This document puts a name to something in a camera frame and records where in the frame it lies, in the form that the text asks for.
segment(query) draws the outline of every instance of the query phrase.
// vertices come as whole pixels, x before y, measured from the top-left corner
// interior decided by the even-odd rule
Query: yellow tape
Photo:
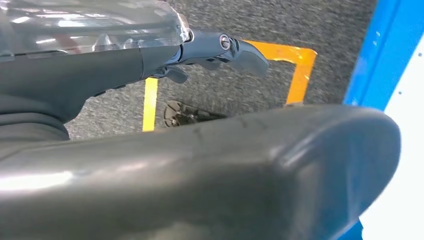
[[[275,43],[247,41],[254,45],[268,60],[286,61],[296,64],[286,104],[300,103],[304,100],[309,79],[314,68],[317,52],[302,48]],[[146,79],[144,91],[143,132],[155,129],[156,99],[158,97],[158,80]]]
[[[268,60],[286,61],[296,64],[286,104],[300,103],[304,100],[309,79],[314,68],[317,52],[289,45],[280,45],[259,41],[247,41],[254,45]]]
[[[144,90],[143,132],[155,130],[156,99],[158,97],[158,79],[147,78]]]

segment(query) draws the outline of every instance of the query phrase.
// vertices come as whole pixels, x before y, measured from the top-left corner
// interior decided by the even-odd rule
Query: gray carpet
[[[192,28],[223,31],[243,39],[314,49],[318,52],[307,103],[340,103],[376,0],[169,0]],[[279,108],[286,100],[294,65],[272,62],[265,78],[229,67],[207,71],[185,67],[190,79],[159,82],[156,125],[168,100],[228,115]],[[67,124],[73,139],[140,132],[144,83],[89,99]]]

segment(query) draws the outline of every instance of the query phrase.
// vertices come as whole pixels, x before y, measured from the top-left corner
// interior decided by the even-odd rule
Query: metal screw
[[[221,43],[222,49],[224,49],[224,50],[230,49],[231,41],[230,41],[230,38],[227,35],[222,34],[221,37],[219,38],[219,41]]]

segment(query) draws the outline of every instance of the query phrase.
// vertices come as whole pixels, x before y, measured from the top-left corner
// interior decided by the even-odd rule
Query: transparent plastic sheet
[[[177,46],[184,16],[162,0],[0,0],[0,61]]]

